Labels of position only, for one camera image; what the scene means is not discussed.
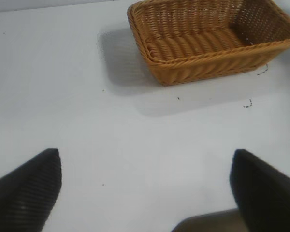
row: white surface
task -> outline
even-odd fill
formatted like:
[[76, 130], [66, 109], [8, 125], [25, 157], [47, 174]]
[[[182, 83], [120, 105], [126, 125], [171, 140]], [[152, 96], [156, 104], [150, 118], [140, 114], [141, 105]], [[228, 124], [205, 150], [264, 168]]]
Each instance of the white surface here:
[[101, 1], [112, 1], [112, 0], [0, 0], [0, 12], [34, 9], [41, 7], [74, 5]]
[[169, 232], [234, 208], [237, 148], [290, 175], [290, 50], [262, 75], [161, 87], [138, 55], [130, 4], [0, 13], [0, 177], [60, 149], [44, 232]]

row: debris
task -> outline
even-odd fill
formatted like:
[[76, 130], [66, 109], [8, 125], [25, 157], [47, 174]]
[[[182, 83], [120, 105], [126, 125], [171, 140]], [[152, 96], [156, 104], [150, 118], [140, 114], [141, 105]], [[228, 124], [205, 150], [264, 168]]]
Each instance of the debris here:
[[251, 107], [251, 106], [252, 106], [252, 100], [251, 100], [251, 99], [249, 99], [249, 101], [250, 101], [250, 105], [243, 106], [243, 108], [249, 108], [249, 107]]
[[269, 70], [269, 65], [268, 65], [268, 64], [266, 64], [266, 69], [265, 69], [265, 71], [263, 71], [263, 72], [259, 73], [258, 75], [261, 75], [261, 74], [263, 74], [263, 73], [266, 73], [268, 70]]

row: basket rim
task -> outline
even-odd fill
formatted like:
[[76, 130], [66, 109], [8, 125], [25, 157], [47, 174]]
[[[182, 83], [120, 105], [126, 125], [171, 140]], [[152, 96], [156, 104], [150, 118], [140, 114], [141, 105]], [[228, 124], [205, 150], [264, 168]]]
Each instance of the basket rim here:
[[[244, 54], [245, 55], [256, 54], [260, 52], [267, 52], [267, 51], [273, 51], [277, 49], [290, 47], [290, 38], [289, 38], [289, 39], [285, 39], [281, 41], [260, 43], [260, 44], [255, 44], [252, 46], [243, 46], [239, 48], [233, 48], [233, 49], [223, 50], [223, 51], [218, 51], [218, 52], [208, 52], [208, 53], [204, 53], [200, 55], [193, 55], [193, 56], [185, 57], [185, 58], [175, 58], [171, 60], [162, 60], [162, 59], [154, 58], [151, 56], [146, 46], [146, 41], [144, 39], [144, 36], [142, 35], [142, 32], [139, 30], [137, 22], [134, 20], [134, 18], [137, 16], [138, 11], [145, 6], [161, 4], [165, 2], [173, 2], [173, 1], [177, 1], [177, 0], [145, 0], [145, 1], [140, 1], [140, 2], [132, 4], [127, 10], [130, 27], [133, 31], [134, 37], [141, 51], [141, 54], [149, 65], [159, 66], [160, 68], [162, 67], [177, 68], [177, 67], [182, 67], [183, 65], [191, 65], [194, 63], [200, 64], [203, 62], [224, 59], [225, 57], [233, 57], [233, 56], [238, 57]], [[275, 10], [276, 13], [279, 14], [290, 25], [290, 17], [278, 5], [276, 5], [272, 0], [264, 0], [264, 1], [267, 2], [269, 6], [273, 10]]]

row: rectangular basket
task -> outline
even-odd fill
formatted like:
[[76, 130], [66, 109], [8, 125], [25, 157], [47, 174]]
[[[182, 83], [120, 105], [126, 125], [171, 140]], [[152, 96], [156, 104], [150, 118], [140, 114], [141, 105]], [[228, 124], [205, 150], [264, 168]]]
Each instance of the rectangular basket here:
[[290, 47], [290, 18], [272, 0], [146, 0], [127, 15], [165, 86], [254, 70]]

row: wicker basket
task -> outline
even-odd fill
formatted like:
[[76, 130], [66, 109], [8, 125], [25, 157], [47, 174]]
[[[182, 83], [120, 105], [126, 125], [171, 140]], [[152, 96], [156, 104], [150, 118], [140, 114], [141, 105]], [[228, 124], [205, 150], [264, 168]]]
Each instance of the wicker basket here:
[[290, 18], [271, 0], [146, 0], [127, 14], [166, 86], [254, 70], [290, 47]]

